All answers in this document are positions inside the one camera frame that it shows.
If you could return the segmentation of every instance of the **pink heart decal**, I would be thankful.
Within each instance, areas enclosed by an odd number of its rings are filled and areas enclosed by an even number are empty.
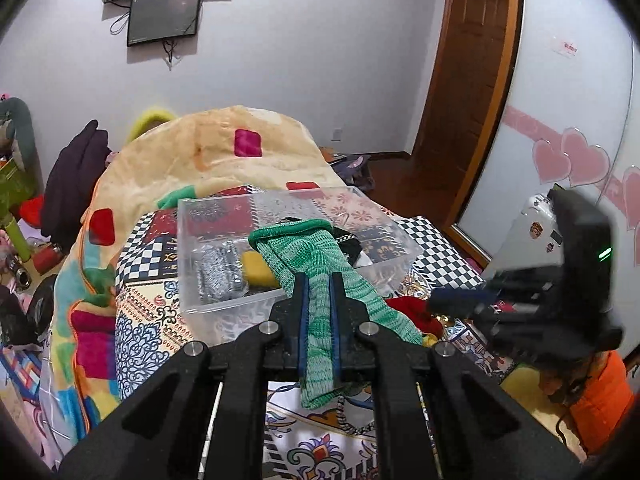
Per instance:
[[[559,182],[571,173],[568,155],[556,153],[548,140],[540,139],[533,143],[533,163],[536,165],[540,184]]]
[[[595,184],[609,173],[609,155],[600,146],[590,146],[580,130],[567,128],[562,133],[561,149],[571,160],[571,187]]]
[[[640,223],[640,170],[635,166],[627,168],[622,177],[622,197],[625,201],[626,230],[629,231]]]

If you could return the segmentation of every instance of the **plush toy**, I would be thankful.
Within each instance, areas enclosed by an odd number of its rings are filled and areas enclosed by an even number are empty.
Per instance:
[[[35,156],[31,114],[17,97],[0,100],[0,150],[8,151],[9,147],[20,170],[31,167]]]
[[[160,124],[173,121],[174,119],[176,119],[176,116],[168,110],[162,110],[162,108],[151,108],[150,110],[147,110],[137,118],[125,144],[129,144],[132,140],[136,140],[140,135],[148,132],[152,128],[155,128]]]

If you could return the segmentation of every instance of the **black plastic bag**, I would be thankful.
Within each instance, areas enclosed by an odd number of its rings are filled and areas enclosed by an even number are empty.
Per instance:
[[[33,325],[20,307],[20,301],[4,285],[0,285],[0,342],[4,346],[38,344]]]
[[[58,275],[54,274],[42,280],[33,293],[27,309],[27,320],[35,331],[38,341],[43,341],[45,338],[53,317],[53,286],[57,277]]]

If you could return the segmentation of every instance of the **metal screw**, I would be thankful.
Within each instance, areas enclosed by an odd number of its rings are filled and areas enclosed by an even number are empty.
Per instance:
[[[456,353],[456,347],[449,341],[438,341],[433,345],[433,349],[436,351],[436,354],[442,357],[451,357]]]
[[[380,327],[373,321],[365,321],[361,323],[358,329],[364,335],[376,335],[380,331]]]
[[[204,345],[200,341],[189,341],[184,346],[184,353],[190,355],[191,357],[196,357],[199,353],[204,350]]]
[[[262,323],[260,323],[258,329],[263,334],[271,335],[280,330],[280,327],[275,321],[263,321]]]

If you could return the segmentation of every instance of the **clear plastic storage box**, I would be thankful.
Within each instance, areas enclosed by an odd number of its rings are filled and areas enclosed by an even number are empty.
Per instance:
[[[203,254],[252,250],[247,238],[258,227],[285,218],[325,218],[355,235],[370,264],[356,270],[379,294],[398,287],[422,248],[355,187],[265,191],[181,200],[178,204],[180,310],[193,335],[209,346],[234,340],[269,318],[284,291],[232,287],[229,298],[212,300],[198,279]]]

